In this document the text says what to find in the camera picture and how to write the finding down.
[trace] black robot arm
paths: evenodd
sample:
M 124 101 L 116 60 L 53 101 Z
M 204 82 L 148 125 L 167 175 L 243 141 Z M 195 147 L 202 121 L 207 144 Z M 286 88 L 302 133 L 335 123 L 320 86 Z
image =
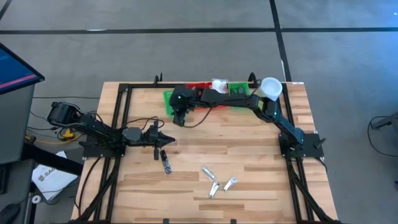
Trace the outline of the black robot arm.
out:
M 79 107 L 70 103 L 53 102 L 51 107 L 47 118 L 50 124 L 85 133 L 94 137 L 100 146 L 109 149 L 119 149 L 125 146 L 154 146 L 155 152 L 157 152 L 162 146 L 175 141 L 174 138 L 158 131 L 158 121 L 155 121 L 143 133 L 140 128 L 135 127 L 114 129 L 104 124 L 103 121 L 97 120 L 96 113 L 83 113 Z M 159 159 L 158 153 L 155 153 L 155 159 Z
M 283 117 L 277 102 L 257 95 L 229 95 L 212 89 L 196 88 L 194 90 L 185 85 L 176 85 L 170 97 L 170 105 L 174 111 L 173 123 L 184 126 L 185 115 L 198 106 L 213 108 L 216 106 L 236 106 L 248 108 L 261 120 L 275 124 L 293 146 L 302 146 L 304 132 L 295 128 Z

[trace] concrete floor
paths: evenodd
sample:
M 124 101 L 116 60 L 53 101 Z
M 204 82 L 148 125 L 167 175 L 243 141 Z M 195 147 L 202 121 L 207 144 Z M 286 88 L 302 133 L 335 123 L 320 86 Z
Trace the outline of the concrete floor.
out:
M 6 0 L 0 0 L 0 8 Z M 393 0 L 276 0 L 282 28 L 398 27 Z M 0 30 L 273 27 L 268 0 L 12 0 Z M 283 33 L 292 80 L 305 82 L 324 146 L 338 216 L 345 223 L 397 223 L 398 158 L 376 153 L 366 128 L 398 111 L 398 33 Z M 215 34 L 0 35 L 0 42 L 40 71 L 35 96 L 99 96 L 106 81 L 193 81 L 214 77 L 284 80 L 273 32 Z M 95 110 L 98 100 L 68 100 Z M 52 100 L 34 100 L 46 116 Z M 29 125 L 45 128 L 31 117 Z M 381 151 L 398 154 L 391 128 L 372 131 Z M 81 149 L 68 150 L 79 160 Z M 35 223 L 66 222 L 76 188 L 53 206 L 39 204 Z

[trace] computer monitor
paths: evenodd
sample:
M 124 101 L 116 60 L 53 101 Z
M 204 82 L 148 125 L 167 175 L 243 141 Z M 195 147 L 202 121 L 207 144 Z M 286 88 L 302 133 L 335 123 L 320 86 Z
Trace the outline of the computer monitor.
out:
M 44 81 L 44 76 L 0 43 L 0 95 Z

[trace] wooden table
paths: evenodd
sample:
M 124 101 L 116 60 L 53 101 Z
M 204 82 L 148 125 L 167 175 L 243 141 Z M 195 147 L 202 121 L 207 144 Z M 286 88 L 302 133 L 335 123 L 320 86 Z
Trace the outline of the wooden table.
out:
M 99 101 L 98 114 L 108 125 L 113 117 L 118 86 L 118 82 L 106 82 Z M 314 132 L 304 84 L 287 83 L 287 88 L 296 126 L 306 133 Z M 196 128 L 178 127 L 165 113 L 165 90 L 168 89 L 133 89 L 128 120 L 158 116 L 165 121 L 161 131 L 177 140 L 164 147 L 173 173 L 164 174 L 162 163 L 153 159 L 153 148 L 127 148 L 121 161 L 112 222 L 161 223 L 169 218 L 172 223 L 229 223 L 231 219 L 237 219 L 238 223 L 295 223 L 286 163 L 280 155 L 277 138 L 279 129 L 261 121 L 252 111 L 232 108 L 213 110 Z M 285 112 L 283 97 L 280 99 Z M 187 125 L 199 122 L 206 112 L 189 113 Z M 143 124 L 144 121 L 131 126 Z M 82 180 L 94 161 L 95 158 L 91 158 L 85 162 Z M 82 210 L 98 192 L 103 161 L 99 161 L 88 179 Z M 305 159 L 303 163 L 310 193 L 326 214 L 337 218 L 325 168 L 315 159 Z M 222 184 L 231 176 L 239 182 L 228 192 L 219 190 L 209 199 L 212 182 L 201 171 L 203 165 Z M 303 198 L 299 195 L 302 216 L 306 219 Z M 102 218 L 108 196 L 104 199 Z M 77 216 L 74 208 L 72 219 Z

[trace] green container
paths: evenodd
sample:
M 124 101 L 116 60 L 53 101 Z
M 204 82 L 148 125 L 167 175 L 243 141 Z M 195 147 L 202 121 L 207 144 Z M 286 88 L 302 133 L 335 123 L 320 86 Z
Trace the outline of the green container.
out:
M 167 90 L 163 92 L 164 97 L 164 106 L 166 108 L 166 114 L 170 117 L 173 117 L 173 109 L 170 106 L 170 97 L 172 96 L 174 90 Z
M 250 95 L 250 88 L 248 83 L 229 83 L 228 84 L 229 94 L 238 95 L 238 94 L 246 94 Z M 246 108 L 233 107 L 234 110 L 244 110 Z

